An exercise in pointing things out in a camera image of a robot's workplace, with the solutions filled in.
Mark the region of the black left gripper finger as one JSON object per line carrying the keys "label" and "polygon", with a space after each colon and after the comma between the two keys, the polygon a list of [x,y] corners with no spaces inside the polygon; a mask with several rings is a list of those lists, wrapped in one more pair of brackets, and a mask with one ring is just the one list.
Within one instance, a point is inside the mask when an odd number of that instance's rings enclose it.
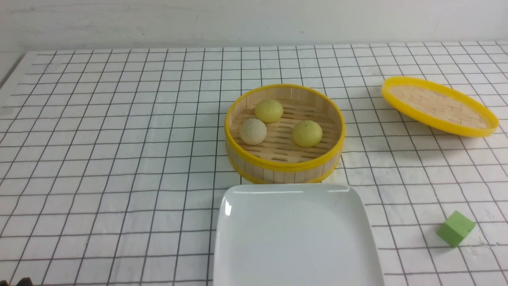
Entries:
{"label": "black left gripper finger", "polygon": [[33,282],[31,278],[22,278],[20,281],[18,281],[16,286],[33,286]]}

